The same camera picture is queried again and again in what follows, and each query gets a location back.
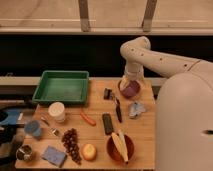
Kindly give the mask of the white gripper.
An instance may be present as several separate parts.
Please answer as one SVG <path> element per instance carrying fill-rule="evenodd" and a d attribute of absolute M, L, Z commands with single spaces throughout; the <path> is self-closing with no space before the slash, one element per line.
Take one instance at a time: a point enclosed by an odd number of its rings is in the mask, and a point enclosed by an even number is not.
<path fill-rule="evenodd" d="M 142 66 L 136 68 L 125 66 L 124 75 L 126 77 L 123 77 L 120 82 L 121 90 L 124 90 L 129 85 L 130 81 L 142 81 L 144 79 L 144 69 Z"/>

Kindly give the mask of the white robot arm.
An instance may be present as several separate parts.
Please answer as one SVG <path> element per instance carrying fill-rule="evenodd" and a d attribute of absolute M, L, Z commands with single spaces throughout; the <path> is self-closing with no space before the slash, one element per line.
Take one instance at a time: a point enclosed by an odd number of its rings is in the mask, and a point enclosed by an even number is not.
<path fill-rule="evenodd" d="M 153 51 L 144 36 L 120 53 L 127 80 L 144 68 L 166 78 L 156 101 L 155 171 L 213 171 L 213 62 Z"/>

